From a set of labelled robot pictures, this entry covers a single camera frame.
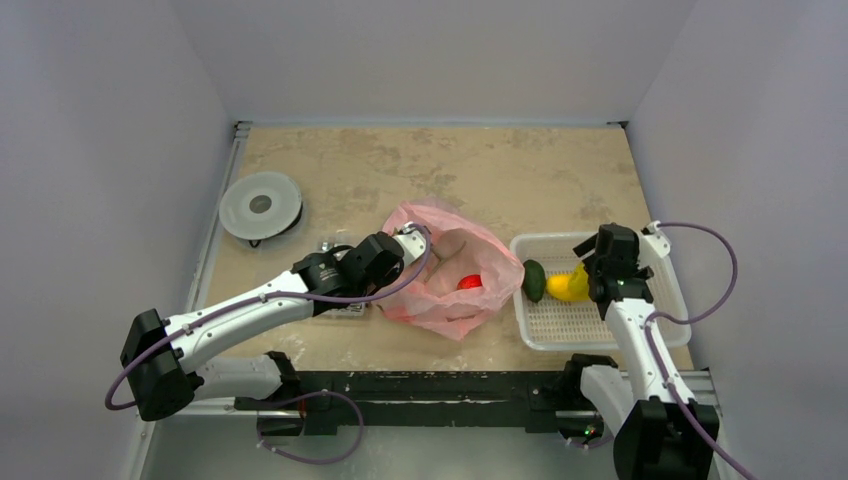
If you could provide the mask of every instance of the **red object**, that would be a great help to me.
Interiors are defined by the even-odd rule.
[[[467,290],[469,288],[477,288],[483,286],[483,279],[480,278],[480,275],[469,275],[462,280],[456,286],[457,290]]]

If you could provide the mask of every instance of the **yellow fruit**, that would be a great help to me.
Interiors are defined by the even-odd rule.
[[[577,267],[574,273],[563,273],[548,277],[545,290],[550,296],[563,302],[589,301],[589,276],[583,265]]]

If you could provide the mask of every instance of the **white basket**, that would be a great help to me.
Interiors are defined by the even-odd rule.
[[[518,235],[509,249],[519,260],[533,259],[545,268],[545,276],[571,273],[580,259],[572,248],[594,233],[538,233]],[[657,310],[677,318],[688,318],[686,304],[671,260],[652,265],[654,277],[648,286]],[[530,348],[546,351],[618,350],[612,333],[601,321],[597,306],[592,302],[561,302],[547,293],[539,303],[531,302],[522,290],[512,296],[521,338]],[[668,347],[681,347],[689,342],[692,331],[688,325],[676,325],[659,320],[660,332]]]

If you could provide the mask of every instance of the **beige table surface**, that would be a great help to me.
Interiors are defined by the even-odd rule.
[[[610,221],[642,227],[649,220],[618,128],[254,128],[237,175],[269,170],[298,183],[305,221],[282,245],[258,250],[224,234],[207,305],[291,268],[337,230],[358,243],[403,200],[438,196],[506,245],[519,233],[591,231]],[[369,308],[358,319],[284,325],[227,354],[270,350],[286,352],[301,370],[559,370],[574,353],[527,347],[512,299],[461,342]],[[678,368],[691,369],[687,348],[672,356]]]

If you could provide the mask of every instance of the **round lid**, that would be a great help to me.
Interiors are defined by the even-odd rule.
[[[263,240],[289,228],[298,218],[303,198],[288,175],[260,172],[234,183],[221,198],[218,217],[233,236]]]

